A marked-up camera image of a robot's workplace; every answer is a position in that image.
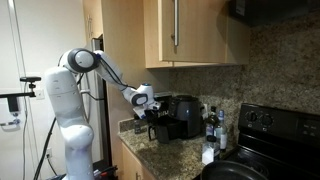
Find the frying pan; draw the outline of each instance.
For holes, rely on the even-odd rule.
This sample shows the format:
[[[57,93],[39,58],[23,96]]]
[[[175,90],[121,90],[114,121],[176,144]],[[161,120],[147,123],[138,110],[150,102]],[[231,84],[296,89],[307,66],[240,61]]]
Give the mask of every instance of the frying pan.
[[[267,180],[257,171],[233,161],[215,161],[201,172],[201,180]]]

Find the stove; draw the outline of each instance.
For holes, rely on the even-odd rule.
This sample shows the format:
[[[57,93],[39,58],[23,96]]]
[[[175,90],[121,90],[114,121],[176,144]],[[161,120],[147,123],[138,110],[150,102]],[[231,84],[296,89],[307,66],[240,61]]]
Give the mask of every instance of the stove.
[[[238,145],[223,160],[270,180],[320,179],[320,115],[243,103],[238,128]]]

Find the range hood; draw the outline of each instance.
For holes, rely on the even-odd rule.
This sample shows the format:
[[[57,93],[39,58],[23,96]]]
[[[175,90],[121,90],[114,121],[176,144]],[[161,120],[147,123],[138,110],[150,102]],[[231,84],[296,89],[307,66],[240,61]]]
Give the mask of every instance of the range hood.
[[[320,0],[230,0],[229,15],[250,27],[303,16],[320,9]]]

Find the upper cabinet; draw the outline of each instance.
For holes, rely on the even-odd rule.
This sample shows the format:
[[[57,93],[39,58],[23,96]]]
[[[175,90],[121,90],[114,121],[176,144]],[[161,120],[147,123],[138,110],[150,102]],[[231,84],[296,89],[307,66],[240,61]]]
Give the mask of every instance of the upper cabinet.
[[[145,0],[144,23],[147,68],[248,61],[250,29],[226,0]]]
[[[98,38],[103,34],[101,0],[83,0],[86,39]]]

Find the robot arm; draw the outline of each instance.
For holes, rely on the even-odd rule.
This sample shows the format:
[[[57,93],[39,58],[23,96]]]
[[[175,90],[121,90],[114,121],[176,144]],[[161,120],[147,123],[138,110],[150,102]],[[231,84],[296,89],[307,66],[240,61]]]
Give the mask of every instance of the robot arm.
[[[93,130],[84,118],[84,105],[75,80],[78,73],[95,70],[108,83],[114,84],[124,98],[144,118],[145,110],[158,110],[153,89],[142,84],[137,90],[122,80],[122,73],[103,51],[73,49],[64,53],[59,67],[45,73],[45,85],[65,141],[67,176],[64,180],[93,180],[91,145]]]

